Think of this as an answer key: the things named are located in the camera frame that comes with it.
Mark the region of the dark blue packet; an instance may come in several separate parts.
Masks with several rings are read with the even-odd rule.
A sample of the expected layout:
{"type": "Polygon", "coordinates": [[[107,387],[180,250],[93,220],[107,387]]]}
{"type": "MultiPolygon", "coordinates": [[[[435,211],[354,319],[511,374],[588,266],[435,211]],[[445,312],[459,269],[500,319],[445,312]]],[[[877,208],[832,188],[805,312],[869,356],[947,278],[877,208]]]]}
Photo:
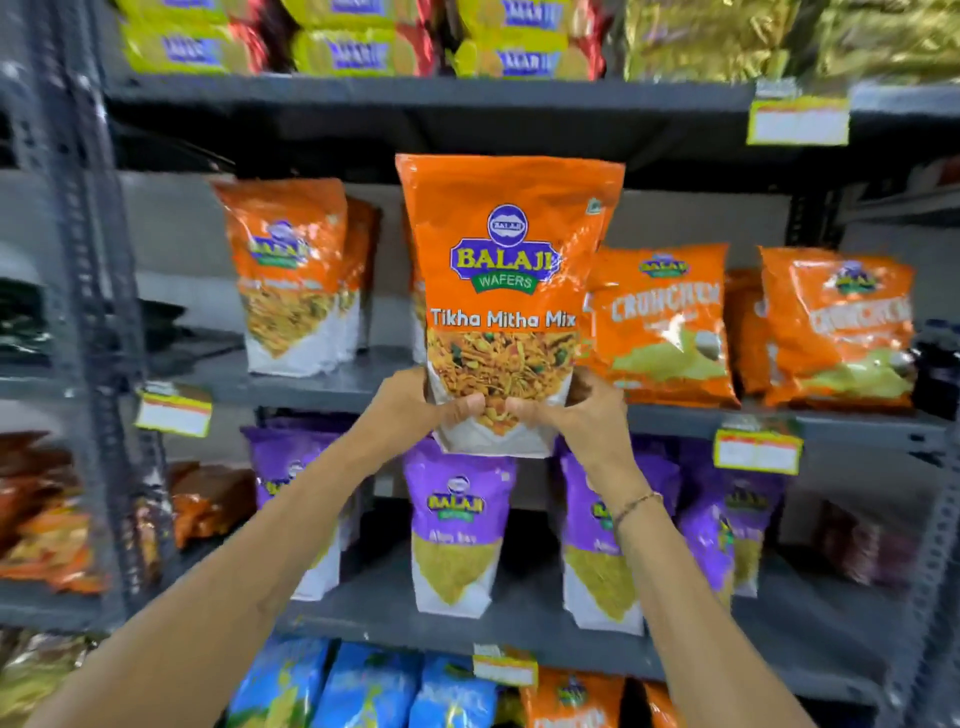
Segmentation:
{"type": "Polygon", "coordinates": [[[911,352],[917,369],[914,409],[955,421],[960,412],[960,323],[925,319],[911,352]]]}

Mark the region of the yellow-edged price label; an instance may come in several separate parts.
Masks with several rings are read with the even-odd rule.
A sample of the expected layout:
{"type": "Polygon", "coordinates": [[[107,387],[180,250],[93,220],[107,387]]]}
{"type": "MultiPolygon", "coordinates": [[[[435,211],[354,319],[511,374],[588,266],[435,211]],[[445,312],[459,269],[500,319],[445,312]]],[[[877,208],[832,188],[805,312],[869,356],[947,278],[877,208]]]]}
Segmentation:
{"type": "Polygon", "coordinates": [[[203,439],[210,433],[212,396],[206,390],[171,381],[147,381],[140,388],[134,421],[143,431],[203,439]]]}
{"type": "Polygon", "coordinates": [[[720,428],[713,439],[713,465],[718,469],[795,477],[805,441],[770,430],[720,428]]]}
{"type": "Polygon", "coordinates": [[[535,688],[539,685],[539,664],[529,651],[497,644],[475,643],[472,672],[476,678],[501,686],[535,688]]]}
{"type": "Polygon", "coordinates": [[[750,105],[747,145],[846,147],[850,118],[848,99],[804,95],[754,100],[750,105]]]}

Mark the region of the pile of orange-brown packets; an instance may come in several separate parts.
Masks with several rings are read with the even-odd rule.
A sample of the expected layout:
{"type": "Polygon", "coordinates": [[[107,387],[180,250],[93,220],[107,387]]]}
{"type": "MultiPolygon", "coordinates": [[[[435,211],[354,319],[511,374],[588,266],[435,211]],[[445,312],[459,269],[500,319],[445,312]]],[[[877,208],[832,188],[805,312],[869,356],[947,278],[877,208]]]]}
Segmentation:
{"type": "MultiPolygon", "coordinates": [[[[98,596],[90,517],[67,449],[40,445],[46,432],[0,433],[0,578],[45,583],[55,592],[98,596]]],[[[250,468],[169,464],[174,542],[223,537],[257,510],[250,468]]]]}

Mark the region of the pile of dark packets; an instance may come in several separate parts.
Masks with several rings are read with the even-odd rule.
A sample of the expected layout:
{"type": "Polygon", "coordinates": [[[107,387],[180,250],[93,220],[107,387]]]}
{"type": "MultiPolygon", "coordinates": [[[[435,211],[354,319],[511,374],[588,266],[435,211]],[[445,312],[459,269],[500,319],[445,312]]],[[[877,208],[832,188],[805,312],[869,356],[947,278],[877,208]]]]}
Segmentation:
{"type": "MultiPolygon", "coordinates": [[[[169,349],[181,333],[177,322],[186,308],[143,298],[139,303],[148,353],[169,349]]],[[[47,366],[52,341],[44,316],[42,287],[0,276],[0,364],[47,366]]]]}

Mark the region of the gold foil packet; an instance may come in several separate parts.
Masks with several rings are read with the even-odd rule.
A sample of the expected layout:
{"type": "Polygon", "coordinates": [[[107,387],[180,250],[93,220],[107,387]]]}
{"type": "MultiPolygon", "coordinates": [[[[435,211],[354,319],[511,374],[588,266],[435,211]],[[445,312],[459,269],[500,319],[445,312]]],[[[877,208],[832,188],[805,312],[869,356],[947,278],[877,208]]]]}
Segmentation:
{"type": "Polygon", "coordinates": [[[960,83],[960,0],[825,0],[812,47],[822,80],[960,83]]]}
{"type": "Polygon", "coordinates": [[[627,0],[628,82],[749,83],[782,79],[798,0],[627,0]]]}

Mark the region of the dark red packet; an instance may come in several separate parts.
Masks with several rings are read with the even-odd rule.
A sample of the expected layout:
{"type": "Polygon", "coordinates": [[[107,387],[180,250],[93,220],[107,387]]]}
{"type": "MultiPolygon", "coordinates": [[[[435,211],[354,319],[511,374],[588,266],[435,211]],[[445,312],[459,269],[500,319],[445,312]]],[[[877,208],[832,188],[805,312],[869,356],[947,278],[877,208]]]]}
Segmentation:
{"type": "Polygon", "coordinates": [[[812,546],[848,580],[903,592],[911,581],[920,541],[920,526],[895,509],[824,500],[812,546]]]}

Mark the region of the grey metal shelf rack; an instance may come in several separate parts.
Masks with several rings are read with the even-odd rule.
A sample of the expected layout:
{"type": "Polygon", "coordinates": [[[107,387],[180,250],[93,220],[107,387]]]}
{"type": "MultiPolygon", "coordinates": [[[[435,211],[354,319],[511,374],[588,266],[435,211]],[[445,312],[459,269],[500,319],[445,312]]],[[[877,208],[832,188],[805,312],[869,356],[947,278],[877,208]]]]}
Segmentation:
{"type": "MultiPolygon", "coordinates": [[[[33,211],[44,313],[54,336],[51,363],[25,390],[73,416],[67,434],[93,516],[100,566],[113,579],[100,622],[66,623],[66,631],[121,625],[159,589],[146,586],[134,542],[135,499],[153,508],[163,528],[173,521],[165,484],[147,481],[165,467],[162,440],[137,435],[131,460],[119,405],[150,374],[171,379],[160,356],[142,343],[134,249],[114,155],[115,106],[186,112],[200,131],[174,138],[178,148],[212,142],[212,114],[303,112],[329,122],[361,113],[360,138],[397,139],[422,152],[631,152],[635,169],[670,144],[700,134],[698,151],[725,151],[746,132],[753,91],[688,84],[540,83],[433,79],[187,78],[142,76],[121,66],[119,30],[106,0],[0,0],[0,129],[8,128],[33,211]]],[[[799,411],[792,418],[815,452],[860,445],[929,457],[940,492],[928,516],[914,573],[887,640],[872,650],[851,619],[794,580],[796,606],[772,623],[759,646],[776,659],[787,684],[811,698],[875,702],[876,728],[960,728],[960,422],[927,415],[887,417],[799,411]]]]}

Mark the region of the person's left hand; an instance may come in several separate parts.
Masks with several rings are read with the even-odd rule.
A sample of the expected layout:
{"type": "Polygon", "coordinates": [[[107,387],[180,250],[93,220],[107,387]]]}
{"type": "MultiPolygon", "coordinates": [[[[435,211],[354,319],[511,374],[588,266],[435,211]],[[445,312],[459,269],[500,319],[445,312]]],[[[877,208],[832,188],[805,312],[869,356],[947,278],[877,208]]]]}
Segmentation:
{"type": "Polygon", "coordinates": [[[404,454],[440,425],[440,405],[428,400],[428,371],[423,366],[385,378],[345,440],[368,473],[404,454]]]}

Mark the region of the blue snack packet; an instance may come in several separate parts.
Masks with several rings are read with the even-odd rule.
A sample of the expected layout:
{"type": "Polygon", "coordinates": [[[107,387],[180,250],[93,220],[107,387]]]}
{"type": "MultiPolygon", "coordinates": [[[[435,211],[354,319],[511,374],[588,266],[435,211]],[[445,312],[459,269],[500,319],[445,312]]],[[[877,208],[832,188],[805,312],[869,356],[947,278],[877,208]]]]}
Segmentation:
{"type": "Polygon", "coordinates": [[[342,641],[309,728],[407,728],[423,668],[420,652],[342,641]]]}
{"type": "Polygon", "coordinates": [[[228,703],[222,728],[307,728],[330,648],[324,637],[269,637],[228,703]]]}
{"type": "Polygon", "coordinates": [[[407,728],[493,728],[500,685],[474,675],[473,660],[427,652],[407,728]]]}

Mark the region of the stack of yellow biscuit packets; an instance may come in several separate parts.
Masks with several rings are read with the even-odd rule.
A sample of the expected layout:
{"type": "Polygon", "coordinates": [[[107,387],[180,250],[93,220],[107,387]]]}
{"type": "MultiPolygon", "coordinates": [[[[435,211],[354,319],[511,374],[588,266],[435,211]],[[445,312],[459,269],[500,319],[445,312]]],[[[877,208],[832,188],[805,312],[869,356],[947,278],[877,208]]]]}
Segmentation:
{"type": "Polygon", "coordinates": [[[597,0],[109,0],[153,75],[596,81],[597,0]]]}

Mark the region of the orange corn puff packet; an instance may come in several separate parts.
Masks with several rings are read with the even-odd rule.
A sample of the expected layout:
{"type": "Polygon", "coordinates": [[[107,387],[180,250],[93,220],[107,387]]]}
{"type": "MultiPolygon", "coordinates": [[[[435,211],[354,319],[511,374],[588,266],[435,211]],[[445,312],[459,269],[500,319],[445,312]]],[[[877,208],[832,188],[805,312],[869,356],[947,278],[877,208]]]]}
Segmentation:
{"type": "Polygon", "coordinates": [[[767,407],[906,412],[915,270],[892,257],[763,248],[767,407]]]}
{"type": "Polygon", "coordinates": [[[629,405],[739,406],[724,321],[728,249],[715,242],[597,250],[584,364],[629,405]]]}
{"type": "Polygon", "coordinates": [[[760,269],[726,274],[724,320],[729,361],[742,392],[763,395],[771,384],[768,345],[772,341],[760,269]]]}

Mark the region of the large orange mix snack packet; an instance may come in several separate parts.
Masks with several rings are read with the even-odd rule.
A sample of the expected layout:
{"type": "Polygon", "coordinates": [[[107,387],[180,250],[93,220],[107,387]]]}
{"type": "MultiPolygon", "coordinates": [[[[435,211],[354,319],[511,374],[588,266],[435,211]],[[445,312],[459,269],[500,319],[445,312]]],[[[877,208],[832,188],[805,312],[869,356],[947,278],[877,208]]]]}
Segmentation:
{"type": "Polygon", "coordinates": [[[544,155],[399,153],[424,284],[429,394],[481,394],[482,411],[443,425],[452,455],[543,459],[556,432],[510,414],[510,398],[566,403],[580,319],[623,163],[544,155]]]}

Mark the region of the purple snack packet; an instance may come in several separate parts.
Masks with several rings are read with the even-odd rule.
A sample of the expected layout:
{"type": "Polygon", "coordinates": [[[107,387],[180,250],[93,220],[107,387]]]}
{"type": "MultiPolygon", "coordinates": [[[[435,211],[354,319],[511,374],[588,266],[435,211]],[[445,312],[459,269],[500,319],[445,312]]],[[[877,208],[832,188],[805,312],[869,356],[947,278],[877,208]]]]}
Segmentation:
{"type": "Polygon", "coordinates": [[[754,599],[759,594],[762,552],[767,529],[791,477],[774,472],[721,468],[723,511],[733,539],[732,594],[754,599]]]}
{"type": "Polygon", "coordinates": [[[517,460],[448,454],[428,436],[403,455],[402,467],[417,610],[481,618],[492,602],[517,460]]]}
{"type": "MultiPolygon", "coordinates": [[[[261,510],[342,434],[342,428],[243,427],[255,475],[256,509],[261,510]]],[[[293,601],[321,601],[343,580],[345,554],[359,541],[369,499],[366,486],[354,490],[343,506],[335,535],[301,577],[293,601]]]]}
{"type": "Polygon", "coordinates": [[[714,466],[714,445],[707,440],[680,439],[678,466],[677,527],[714,595],[730,612],[736,566],[727,507],[732,480],[726,470],[714,466]]]}
{"type": "Polygon", "coordinates": [[[554,500],[562,603],[582,630],[642,636],[644,617],[614,518],[581,463],[558,443],[561,494],[554,500]]]}

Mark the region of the person's right forearm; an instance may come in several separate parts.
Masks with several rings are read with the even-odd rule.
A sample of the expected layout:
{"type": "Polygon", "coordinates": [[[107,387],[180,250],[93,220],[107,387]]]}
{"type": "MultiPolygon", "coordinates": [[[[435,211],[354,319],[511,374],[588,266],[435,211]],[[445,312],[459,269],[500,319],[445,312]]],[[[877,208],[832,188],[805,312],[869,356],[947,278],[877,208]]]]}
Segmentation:
{"type": "Polygon", "coordinates": [[[817,728],[724,609],[659,496],[606,507],[685,728],[817,728]]]}

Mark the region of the gold patterned packet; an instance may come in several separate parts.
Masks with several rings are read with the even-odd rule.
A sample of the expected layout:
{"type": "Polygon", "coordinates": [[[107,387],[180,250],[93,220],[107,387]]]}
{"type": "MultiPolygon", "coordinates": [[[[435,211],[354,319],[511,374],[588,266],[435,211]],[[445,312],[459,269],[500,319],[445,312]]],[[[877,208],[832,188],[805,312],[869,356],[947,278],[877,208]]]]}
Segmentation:
{"type": "Polygon", "coordinates": [[[23,728],[96,647],[87,635],[22,633],[0,667],[0,728],[23,728]]]}

